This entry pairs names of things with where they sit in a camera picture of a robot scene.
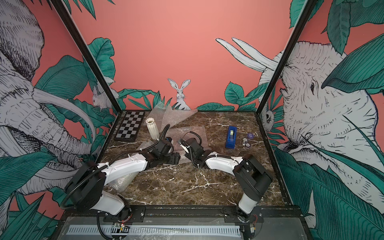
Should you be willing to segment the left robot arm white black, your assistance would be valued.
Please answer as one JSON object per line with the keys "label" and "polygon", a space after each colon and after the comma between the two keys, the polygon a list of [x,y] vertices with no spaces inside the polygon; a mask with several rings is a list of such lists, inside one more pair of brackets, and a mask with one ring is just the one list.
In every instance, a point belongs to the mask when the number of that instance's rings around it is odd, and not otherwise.
{"label": "left robot arm white black", "polygon": [[118,218],[128,219],[132,210],[123,197],[104,191],[104,186],[121,177],[130,176],[159,165],[177,165],[180,154],[174,152],[172,141],[166,139],[170,125],[166,125],[160,139],[153,145],[135,151],[133,156],[112,163],[85,163],[65,187],[66,196],[60,203],[63,210],[75,208],[78,212],[97,210]]}

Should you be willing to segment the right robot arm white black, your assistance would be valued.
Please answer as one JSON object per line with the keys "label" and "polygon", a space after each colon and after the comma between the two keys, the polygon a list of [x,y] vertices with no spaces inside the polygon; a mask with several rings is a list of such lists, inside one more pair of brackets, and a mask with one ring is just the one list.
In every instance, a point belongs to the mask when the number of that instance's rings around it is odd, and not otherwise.
{"label": "right robot arm white black", "polygon": [[233,175],[243,190],[238,209],[243,215],[249,216],[260,202],[273,182],[272,175],[251,154],[242,157],[231,157],[211,150],[205,150],[195,138],[180,139],[186,157],[197,168],[219,170]]}

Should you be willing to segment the crumpled bubble wrap pile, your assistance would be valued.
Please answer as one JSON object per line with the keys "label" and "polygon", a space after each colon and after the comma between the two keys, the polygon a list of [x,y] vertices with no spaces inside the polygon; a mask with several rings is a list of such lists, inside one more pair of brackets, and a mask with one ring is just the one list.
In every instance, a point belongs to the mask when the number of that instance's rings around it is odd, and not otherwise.
{"label": "crumpled bubble wrap pile", "polygon": [[181,123],[186,120],[190,116],[196,114],[198,112],[195,110],[173,110],[171,106],[167,106],[163,103],[158,103],[152,111],[147,116],[148,118],[152,118],[155,121],[157,129],[161,132],[167,124],[170,124],[170,127]]}

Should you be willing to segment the small white ribbed vase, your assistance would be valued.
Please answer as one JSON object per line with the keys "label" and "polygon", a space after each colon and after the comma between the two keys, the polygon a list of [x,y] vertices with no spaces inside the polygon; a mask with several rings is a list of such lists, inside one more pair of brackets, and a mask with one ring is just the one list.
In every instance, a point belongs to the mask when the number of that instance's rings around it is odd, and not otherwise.
{"label": "small white ribbed vase", "polygon": [[154,118],[147,118],[146,119],[146,124],[148,131],[150,133],[150,136],[153,140],[158,140],[160,138],[160,133],[157,127],[157,124],[155,122]]}

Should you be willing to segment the blue tape dispenser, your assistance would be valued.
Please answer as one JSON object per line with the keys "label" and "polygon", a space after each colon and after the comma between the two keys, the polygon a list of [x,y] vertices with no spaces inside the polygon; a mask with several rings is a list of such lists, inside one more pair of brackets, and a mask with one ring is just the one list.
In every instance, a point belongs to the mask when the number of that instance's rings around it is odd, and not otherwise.
{"label": "blue tape dispenser", "polygon": [[234,149],[236,146],[236,137],[237,137],[237,127],[229,126],[225,147],[228,149]]}

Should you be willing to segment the black white chessboard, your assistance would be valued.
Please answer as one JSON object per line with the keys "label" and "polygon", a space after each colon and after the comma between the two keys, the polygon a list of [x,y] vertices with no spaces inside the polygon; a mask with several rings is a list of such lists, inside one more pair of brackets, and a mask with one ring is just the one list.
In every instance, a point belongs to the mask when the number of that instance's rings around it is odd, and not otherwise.
{"label": "black white chessboard", "polygon": [[127,111],[123,121],[118,127],[114,140],[123,142],[134,142],[144,120],[144,111]]}

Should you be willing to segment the left black frame post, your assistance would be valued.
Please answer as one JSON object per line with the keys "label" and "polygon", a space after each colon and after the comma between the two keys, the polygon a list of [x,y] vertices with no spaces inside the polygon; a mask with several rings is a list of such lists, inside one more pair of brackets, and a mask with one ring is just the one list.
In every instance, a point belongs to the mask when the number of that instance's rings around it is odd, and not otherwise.
{"label": "left black frame post", "polygon": [[56,12],[58,13],[59,17],[61,18],[62,22],[66,26],[67,30],[69,31],[72,39],[76,43],[77,47],[79,48],[80,52],[82,53],[83,57],[85,58],[87,64],[91,68],[91,72],[95,75],[96,79],[100,83],[101,87],[105,91],[108,99],[112,103],[114,109],[117,111],[118,114],[122,112],[122,109],[120,108],[119,103],[117,102],[116,98],[114,97],[109,85],[107,84],[104,75],[99,68],[95,58],[93,57],[88,45],[85,43],[85,40],[81,33],[79,32],[78,27],[74,23],[69,11],[67,10],[65,4],[63,1],[53,0],[51,1],[53,7],[55,8]]}

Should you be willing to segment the black frame post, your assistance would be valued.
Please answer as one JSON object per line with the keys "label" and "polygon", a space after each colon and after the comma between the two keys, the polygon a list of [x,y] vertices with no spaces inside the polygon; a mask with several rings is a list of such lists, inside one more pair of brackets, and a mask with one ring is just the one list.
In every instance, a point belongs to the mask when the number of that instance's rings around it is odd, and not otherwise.
{"label": "black frame post", "polygon": [[122,109],[120,108],[119,103],[117,102],[116,98],[114,97],[109,85],[107,84],[104,75],[99,68],[95,58],[93,57],[88,45],[85,43],[85,40],[81,33],[79,32],[78,27],[74,23],[69,11],[67,10],[65,4],[63,1],[53,0],[51,1],[53,7],[55,8],[56,12],[58,13],[59,17],[61,18],[62,22],[66,26],[67,30],[69,31],[72,39],[76,43],[77,47],[79,48],[80,52],[82,53],[83,57],[85,58],[87,64],[91,68],[91,72],[95,75],[96,79],[100,83],[101,87],[105,91],[108,99],[112,103],[114,109],[117,111],[118,114],[122,112]]}
{"label": "black frame post", "polygon": [[260,105],[256,111],[257,117],[259,117],[261,115],[262,110],[263,110],[264,106],[266,105],[267,100],[268,100],[270,94],[272,93],[275,84],[277,83],[278,79],[280,78],[280,75],[281,75],[281,73],[282,73],[294,47],[295,47],[296,42],[298,41],[298,39],[299,39],[299,37],[300,37],[308,19],[309,19],[313,9],[316,6],[316,3],[317,3],[316,0],[309,0],[309,1],[305,2],[304,7],[301,11],[300,17],[299,17],[299,19],[298,19],[298,21],[294,27],[294,30],[291,34],[291,37],[287,43],[287,46],[286,46],[285,50],[283,51],[283,54],[282,54],[281,59],[278,63],[278,66],[274,70],[274,74],[273,74],[273,76],[269,82],[269,85],[266,89],[266,92],[265,92],[263,98],[262,98],[262,101],[261,101],[261,103],[260,103]]}

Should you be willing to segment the black front mounting rail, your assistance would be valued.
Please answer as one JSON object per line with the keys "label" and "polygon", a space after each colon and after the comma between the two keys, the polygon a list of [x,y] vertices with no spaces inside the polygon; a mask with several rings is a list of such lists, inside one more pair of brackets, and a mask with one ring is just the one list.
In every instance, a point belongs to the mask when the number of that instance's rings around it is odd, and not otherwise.
{"label": "black front mounting rail", "polygon": [[252,213],[246,216],[241,214],[235,206],[130,205],[115,215],[102,211],[101,217],[106,218],[107,223],[123,220],[130,224],[161,218],[191,218],[196,220],[219,218],[223,219],[225,223],[235,225],[261,224],[271,218],[293,219],[302,224],[306,222],[298,206],[256,206]]}

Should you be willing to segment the right black frame post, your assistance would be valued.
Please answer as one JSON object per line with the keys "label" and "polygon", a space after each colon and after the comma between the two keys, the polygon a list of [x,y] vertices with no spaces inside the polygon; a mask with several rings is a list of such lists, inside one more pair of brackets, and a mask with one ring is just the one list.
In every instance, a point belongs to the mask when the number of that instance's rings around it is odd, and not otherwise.
{"label": "right black frame post", "polygon": [[294,27],[294,30],[291,34],[291,37],[287,43],[287,46],[286,46],[285,50],[283,51],[283,54],[282,54],[281,59],[278,63],[278,66],[274,70],[274,74],[273,74],[273,76],[269,82],[269,85],[266,89],[266,92],[265,92],[263,98],[262,98],[262,101],[261,101],[261,103],[260,103],[260,105],[256,111],[257,117],[259,117],[261,115],[262,110],[263,110],[264,106],[266,105],[267,100],[268,100],[270,94],[272,93],[275,84],[277,83],[278,79],[280,78],[280,75],[281,75],[281,73],[282,73],[294,47],[295,47],[296,42],[298,41],[298,39],[299,39],[299,37],[300,37],[308,19],[309,19],[313,9],[316,6],[316,3],[317,3],[316,0],[309,0],[309,1],[305,2],[304,7],[301,11],[300,17],[299,17],[299,19],[298,19],[298,21]]}

